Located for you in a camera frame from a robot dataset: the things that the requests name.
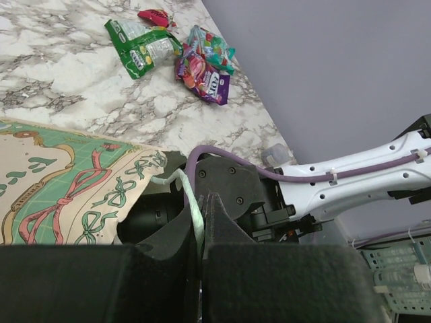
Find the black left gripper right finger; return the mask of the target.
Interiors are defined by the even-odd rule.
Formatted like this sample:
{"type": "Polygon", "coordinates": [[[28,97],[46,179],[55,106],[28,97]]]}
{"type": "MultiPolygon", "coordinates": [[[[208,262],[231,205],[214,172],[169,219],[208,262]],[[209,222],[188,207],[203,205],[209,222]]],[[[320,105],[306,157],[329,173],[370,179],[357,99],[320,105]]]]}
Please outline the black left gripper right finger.
{"type": "Polygon", "coordinates": [[[370,270],[352,248],[259,244],[220,196],[204,204],[204,322],[384,322],[370,270]]]}

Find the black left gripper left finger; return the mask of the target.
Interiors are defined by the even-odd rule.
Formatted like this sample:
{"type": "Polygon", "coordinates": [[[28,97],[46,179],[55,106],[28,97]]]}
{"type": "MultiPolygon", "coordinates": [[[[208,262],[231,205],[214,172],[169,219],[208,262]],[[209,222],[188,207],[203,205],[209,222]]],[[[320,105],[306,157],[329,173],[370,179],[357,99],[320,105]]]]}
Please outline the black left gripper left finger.
{"type": "Polygon", "coordinates": [[[196,322],[189,208],[141,243],[1,248],[2,322],[196,322]]]}

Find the green paper gift bag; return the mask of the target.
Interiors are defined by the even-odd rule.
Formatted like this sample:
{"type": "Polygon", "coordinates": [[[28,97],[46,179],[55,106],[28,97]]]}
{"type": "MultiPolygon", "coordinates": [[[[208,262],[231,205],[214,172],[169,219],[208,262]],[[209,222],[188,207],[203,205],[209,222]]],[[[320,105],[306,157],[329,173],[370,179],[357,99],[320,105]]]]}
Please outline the green paper gift bag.
{"type": "Polygon", "coordinates": [[[182,182],[198,244],[204,222],[188,176],[160,148],[1,120],[1,243],[111,244],[150,183],[182,182]]]}

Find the purple Fox's candy bag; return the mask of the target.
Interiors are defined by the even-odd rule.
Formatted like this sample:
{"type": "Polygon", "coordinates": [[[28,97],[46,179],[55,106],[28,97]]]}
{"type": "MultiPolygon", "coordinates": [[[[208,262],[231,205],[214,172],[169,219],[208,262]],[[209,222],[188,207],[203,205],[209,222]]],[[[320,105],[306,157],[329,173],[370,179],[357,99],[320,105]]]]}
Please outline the purple Fox's candy bag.
{"type": "Polygon", "coordinates": [[[230,76],[211,66],[193,49],[186,49],[175,64],[176,80],[207,103],[228,103],[230,76]]]}

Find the green Fox's mint candy bag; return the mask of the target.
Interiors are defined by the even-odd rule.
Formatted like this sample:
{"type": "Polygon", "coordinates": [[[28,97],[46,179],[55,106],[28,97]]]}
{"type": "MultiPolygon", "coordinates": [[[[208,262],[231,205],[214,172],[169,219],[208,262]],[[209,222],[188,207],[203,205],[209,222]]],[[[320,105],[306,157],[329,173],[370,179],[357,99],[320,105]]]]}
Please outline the green Fox's mint candy bag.
{"type": "Polygon", "coordinates": [[[232,59],[236,50],[229,47],[221,36],[194,25],[189,33],[187,44],[216,69],[229,75],[234,74],[232,59]]]}

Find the green snack pouch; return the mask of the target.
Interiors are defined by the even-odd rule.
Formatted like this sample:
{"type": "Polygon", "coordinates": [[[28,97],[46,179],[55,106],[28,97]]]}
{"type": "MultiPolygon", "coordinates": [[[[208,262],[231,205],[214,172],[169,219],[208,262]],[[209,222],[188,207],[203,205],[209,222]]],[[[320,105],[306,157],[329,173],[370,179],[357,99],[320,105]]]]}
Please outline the green snack pouch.
{"type": "Polygon", "coordinates": [[[182,44],[164,27],[144,26],[131,20],[108,20],[104,27],[132,79],[143,77],[183,53],[182,44]]]}

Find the small red snack packet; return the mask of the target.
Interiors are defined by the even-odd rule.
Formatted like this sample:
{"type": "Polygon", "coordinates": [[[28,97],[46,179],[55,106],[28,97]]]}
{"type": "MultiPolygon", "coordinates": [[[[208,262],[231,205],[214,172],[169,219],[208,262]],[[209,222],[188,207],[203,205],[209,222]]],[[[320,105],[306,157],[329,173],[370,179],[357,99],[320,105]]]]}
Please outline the small red snack packet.
{"type": "Polygon", "coordinates": [[[156,26],[164,28],[177,27],[176,22],[173,20],[172,16],[163,9],[146,9],[139,11],[137,16],[143,20],[155,24],[156,26]]]}

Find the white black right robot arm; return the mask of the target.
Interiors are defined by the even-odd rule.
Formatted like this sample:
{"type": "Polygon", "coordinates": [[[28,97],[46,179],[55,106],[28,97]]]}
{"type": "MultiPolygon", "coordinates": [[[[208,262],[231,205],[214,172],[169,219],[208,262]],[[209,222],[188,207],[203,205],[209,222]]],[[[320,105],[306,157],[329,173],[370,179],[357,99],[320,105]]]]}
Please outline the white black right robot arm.
{"type": "Polygon", "coordinates": [[[185,174],[208,242],[295,241],[373,201],[428,201],[430,117],[420,117],[390,143],[317,164],[264,169],[200,145],[185,174]]]}

